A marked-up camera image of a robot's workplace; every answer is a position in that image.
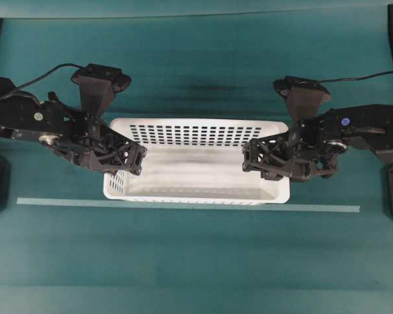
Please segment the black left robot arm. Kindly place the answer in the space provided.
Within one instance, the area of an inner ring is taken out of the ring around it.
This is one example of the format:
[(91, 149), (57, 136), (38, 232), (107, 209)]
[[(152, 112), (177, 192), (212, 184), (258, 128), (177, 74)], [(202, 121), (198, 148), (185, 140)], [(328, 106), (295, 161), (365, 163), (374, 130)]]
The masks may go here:
[(140, 175), (144, 146), (112, 130), (90, 107), (75, 109), (55, 93), (40, 103), (0, 77), (0, 137), (38, 142), (75, 166), (116, 174)]

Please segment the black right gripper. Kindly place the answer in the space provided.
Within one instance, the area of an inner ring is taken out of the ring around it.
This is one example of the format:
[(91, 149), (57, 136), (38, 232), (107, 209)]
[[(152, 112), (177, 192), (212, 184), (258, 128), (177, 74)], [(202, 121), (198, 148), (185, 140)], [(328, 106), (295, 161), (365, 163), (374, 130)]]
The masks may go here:
[[(242, 170), (258, 171), (267, 181), (330, 178), (338, 170), (338, 158), (347, 151), (346, 127), (347, 115), (324, 113), (298, 122), (285, 133), (252, 138), (242, 147), (246, 160)], [(250, 161), (259, 157), (262, 161)]]

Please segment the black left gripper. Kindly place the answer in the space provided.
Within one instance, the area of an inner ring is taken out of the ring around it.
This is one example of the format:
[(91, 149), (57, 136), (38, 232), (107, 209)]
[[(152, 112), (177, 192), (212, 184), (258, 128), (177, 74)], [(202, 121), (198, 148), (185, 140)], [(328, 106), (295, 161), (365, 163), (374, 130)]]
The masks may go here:
[(55, 109), (62, 116), (62, 126), (65, 127), (65, 133), (61, 135), (41, 135), (39, 142), (42, 146), (71, 164), (92, 171), (113, 175), (120, 171), (141, 174), (141, 162), (147, 154), (141, 144), (112, 130), (93, 114), (69, 108), (59, 101), (42, 101), (39, 107), (46, 113)]

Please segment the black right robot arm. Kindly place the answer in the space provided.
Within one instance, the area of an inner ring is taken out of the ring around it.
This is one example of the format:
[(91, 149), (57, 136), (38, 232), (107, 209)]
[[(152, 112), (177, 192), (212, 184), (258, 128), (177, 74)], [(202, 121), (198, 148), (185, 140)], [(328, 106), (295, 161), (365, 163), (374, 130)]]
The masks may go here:
[(242, 147), (242, 169), (268, 181), (329, 178), (349, 148), (370, 150), (393, 164), (393, 105), (330, 109), (298, 120), (284, 133), (250, 139)]

